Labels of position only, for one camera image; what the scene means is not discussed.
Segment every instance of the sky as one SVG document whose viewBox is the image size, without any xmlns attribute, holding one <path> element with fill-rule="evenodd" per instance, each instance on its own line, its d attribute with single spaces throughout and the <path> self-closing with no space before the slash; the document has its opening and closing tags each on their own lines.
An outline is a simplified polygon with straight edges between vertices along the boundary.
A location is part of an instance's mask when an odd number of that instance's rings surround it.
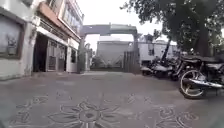
<svg viewBox="0 0 224 128">
<path fill-rule="evenodd" d="M 120 10 L 127 0 L 77 0 L 81 11 L 84 13 L 84 25 L 90 24 L 129 24 L 136 26 L 139 33 L 153 34 L 154 29 L 160 30 L 161 24 L 145 23 L 139 24 L 138 16 L 135 13 L 127 13 L 126 10 Z M 113 35 L 122 41 L 132 41 L 131 35 Z M 86 37 L 86 43 L 91 44 L 91 48 L 96 50 L 96 43 L 99 35 L 89 35 Z"/>
</svg>

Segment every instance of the door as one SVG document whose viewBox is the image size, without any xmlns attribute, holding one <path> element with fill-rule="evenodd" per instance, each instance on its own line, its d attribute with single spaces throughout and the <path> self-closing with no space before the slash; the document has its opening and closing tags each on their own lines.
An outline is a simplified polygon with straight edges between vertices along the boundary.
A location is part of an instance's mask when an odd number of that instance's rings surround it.
<svg viewBox="0 0 224 128">
<path fill-rule="evenodd" d="M 58 44 L 58 70 L 59 71 L 65 71 L 65 65 L 66 65 L 66 47 L 64 45 Z"/>
<path fill-rule="evenodd" d="M 56 70 L 56 58 L 57 58 L 57 43 L 49 40 L 49 63 L 48 63 L 48 70 L 55 71 Z"/>
</svg>

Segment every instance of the exhaust pipe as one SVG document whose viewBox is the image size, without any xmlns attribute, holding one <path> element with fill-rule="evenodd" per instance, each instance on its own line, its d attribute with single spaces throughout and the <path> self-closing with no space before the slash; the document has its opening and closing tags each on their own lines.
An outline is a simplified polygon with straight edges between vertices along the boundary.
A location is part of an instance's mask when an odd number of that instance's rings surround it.
<svg viewBox="0 0 224 128">
<path fill-rule="evenodd" d="M 183 81 L 189 84 L 194 84 L 194 85 L 207 86 L 207 87 L 213 87 L 213 88 L 223 88 L 223 85 L 221 84 L 206 82 L 202 80 L 184 79 Z"/>
</svg>

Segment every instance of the motorcycle wheel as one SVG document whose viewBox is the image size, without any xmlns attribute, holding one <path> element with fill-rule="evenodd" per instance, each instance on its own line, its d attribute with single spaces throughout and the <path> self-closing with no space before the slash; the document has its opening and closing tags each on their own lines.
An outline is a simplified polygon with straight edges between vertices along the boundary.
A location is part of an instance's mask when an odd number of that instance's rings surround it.
<svg viewBox="0 0 224 128">
<path fill-rule="evenodd" d="M 173 74 L 172 74 L 172 75 L 170 76 L 170 79 L 171 79 L 172 81 L 178 81 L 179 78 L 178 78 L 177 75 L 173 75 Z"/>
<path fill-rule="evenodd" d="M 191 69 L 183 73 L 180 79 L 179 91 L 186 99 L 202 99 L 206 95 L 206 90 L 195 87 L 189 83 L 185 83 L 184 79 L 197 79 L 202 73 L 198 70 Z"/>
<path fill-rule="evenodd" d="M 164 77 L 164 73 L 163 72 L 161 72 L 161 71 L 155 71 L 155 77 L 157 77 L 157 78 L 163 78 Z"/>
</svg>

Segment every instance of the railing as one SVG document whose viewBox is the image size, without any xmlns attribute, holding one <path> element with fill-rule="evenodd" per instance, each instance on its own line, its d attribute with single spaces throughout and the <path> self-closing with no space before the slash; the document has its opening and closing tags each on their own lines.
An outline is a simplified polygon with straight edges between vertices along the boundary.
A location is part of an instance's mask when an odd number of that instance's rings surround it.
<svg viewBox="0 0 224 128">
<path fill-rule="evenodd" d="M 58 36 L 59 38 L 63 39 L 64 41 L 67 41 L 68 37 L 65 34 L 60 32 L 59 30 L 54 29 L 51 25 L 49 25 L 45 21 L 41 20 L 40 26 L 48 30 L 49 32 L 53 33 L 54 35 Z"/>
</svg>

